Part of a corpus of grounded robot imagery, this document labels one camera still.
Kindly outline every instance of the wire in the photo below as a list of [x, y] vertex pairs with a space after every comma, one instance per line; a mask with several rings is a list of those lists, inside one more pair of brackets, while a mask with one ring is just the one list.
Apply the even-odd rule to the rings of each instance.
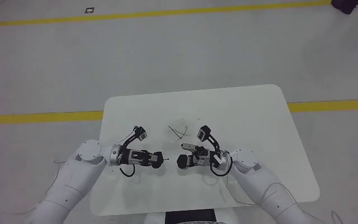
[[128, 138], [133, 132], [134, 132], [134, 129], [132, 130], [131, 133], [129, 133], [129, 134], [127, 135], [127, 137], [125, 137], [125, 138], [123, 138], [122, 140], [120, 140], [120, 141], [118, 142], [118, 144], [121, 143], [121, 142], [123, 142], [123, 141], [124, 141], [126, 138]]
[[[236, 202], [238, 202], [238, 203], [240, 203], [240, 204], [247, 204], [247, 205], [249, 205], [249, 206], [257, 206], [257, 204], [250, 204], [250, 203], [240, 202], [240, 201], [236, 200], [236, 198], [233, 196], [233, 194], [231, 193], [231, 191], [230, 191], [230, 189], [229, 189], [229, 187], [228, 187], [228, 185], [229, 185], [228, 179], [229, 179], [229, 178], [227, 177], [226, 188], [229, 190], [230, 195], [233, 197], [233, 199], [234, 199]], [[265, 197], [267, 191], [269, 190], [269, 188], [270, 188], [271, 186], [273, 186], [273, 185], [275, 185], [275, 184], [279, 184], [279, 185], [283, 186], [283, 187], [286, 189], [286, 191], [290, 194], [290, 196], [292, 197], [292, 199], [295, 201], [295, 204], [297, 204], [298, 208], [299, 208], [303, 213], [305, 213], [305, 214], [311, 216], [312, 218], [314, 218], [315, 220], [318, 220], [318, 221], [321, 222], [321, 223], [326, 224], [323, 220], [320, 220], [320, 219], [317, 218], [316, 216], [314, 216], [314, 215], [312, 215], [312, 214], [310, 214], [310, 213], [304, 211], [304, 210], [301, 208], [301, 206], [299, 205], [299, 203], [297, 202], [297, 200], [295, 199], [295, 197], [292, 195], [291, 191], [290, 191], [285, 185], [283, 185], [282, 183], [275, 182], [275, 183], [270, 184], [270, 185], [266, 188], [264, 194], [262, 195], [259, 204], [261, 204], [261, 203], [263, 202], [263, 200], [265, 200], [264, 197]], [[332, 212], [331, 212], [331, 217], [332, 217], [332, 221], [333, 221], [334, 224], [337, 224], [336, 221], [335, 221], [334, 215], [338, 218], [338, 220], [340, 221], [341, 224], [344, 224], [343, 221], [342, 221], [342, 219], [341, 219], [341, 217], [340, 217], [335, 211], [332, 211]]]
[[[58, 169], [57, 169], [55, 179], [53, 180], [51, 185], [45, 191], [45, 196], [47, 195], [47, 192], [50, 190], [50, 188], [54, 185], [55, 181], [57, 180], [58, 174], [60, 173], [61, 164], [65, 163], [65, 162], [66, 161], [60, 162], [58, 160], [54, 160], [54, 164], [58, 164]], [[26, 212], [0, 212], [0, 213], [1, 214], [12, 214], [12, 215], [15, 215], [15, 216], [22, 215], [22, 214], [28, 214], [28, 213], [32, 212], [33, 210], [35, 210], [35, 208], [37, 208], [37, 206], [40, 204], [40, 202], [42, 202], [42, 200], [45, 198], [45, 196], [32, 209], [30, 209], [30, 210], [28, 210]]]
[[231, 159], [231, 162], [230, 162], [230, 166], [229, 166], [229, 169], [225, 172], [225, 174], [218, 174], [216, 173], [214, 170], [213, 170], [213, 163], [210, 163], [210, 170], [213, 174], [215, 174], [215, 176], [226, 176], [229, 174], [230, 170], [231, 170], [231, 167], [233, 166], [233, 158], [230, 156], [230, 159]]
[[236, 200], [236, 198], [234, 197], [234, 195], [231, 193], [231, 190], [229, 188], [229, 175], [226, 176], [226, 189], [228, 189], [231, 197], [233, 197], [233, 199], [237, 202], [237, 203], [240, 203], [240, 204], [246, 204], [248, 206], [256, 206], [257, 204], [250, 204], [250, 203], [246, 203], [246, 202], [241, 202], [239, 200]]
[[118, 169], [122, 172], [122, 174], [123, 175], [125, 175], [127, 178], [131, 178], [133, 175], [134, 175], [134, 173], [135, 173], [135, 166], [134, 166], [134, 164], [132, 164], [133, 165], [133, 172], [132, 172], [132, 174], [130, 174], [130, 175], [128, 175], [128, 174], [126, 174], [123, 170], [122, 170], [122, 168], [119, 166], [118, 167]]

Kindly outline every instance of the white table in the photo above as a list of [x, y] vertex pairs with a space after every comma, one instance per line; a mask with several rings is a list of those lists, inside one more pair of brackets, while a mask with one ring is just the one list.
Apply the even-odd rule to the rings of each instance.
[[[117, 167], [106, 167], [92, 189], [90, 207], [95, 215], [243, 206], [225, 188], [226, 178], [217, 178], [208, 167], [177, 168], [178, 156], [189, 154], [181, 149], [181, 142], [212, 149], [196, 138], [203, 125], [211, 128], [223, 149], [253, 150], [298, 202], [314, 201], [319, 196], [285, 98], [275, 85], [112, 97], [105, 104], [101, 144], [120, 141], [134, 125], [143, 126], [148, 138], [134, 141], [129, 148], [162, 151], [169, 161], [158, 170], [136, 166], [132, 178], [123, 176]], [[168, 125], [187, 125], [191, 135], [177, 141]], [[232, 176], [229, 187], [237, 199], [250, 202]]]

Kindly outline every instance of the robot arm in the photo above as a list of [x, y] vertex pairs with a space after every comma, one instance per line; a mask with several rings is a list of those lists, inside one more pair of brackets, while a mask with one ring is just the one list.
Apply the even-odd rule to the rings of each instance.
[[257, 161], [252, 151], [235, 150], [231, 174], [249, 198], [268, 213], [278, 224], [313, 223], [287, 190], [280, 179], [263, 163]]
[[97, 140], [83, 142], [60, 169], [56, 181], [31, 214], [28, 223], [63, 223], [74, 206], [90, 192], [106, 164], [136, 164], [159, 168], [164, 161], [161, 152], [127, 149], [133, 140], [142, 141], [147, 137], [142, 127], [134, 127], [134, 132], [122, 146], [115, 144], [105, 147]]

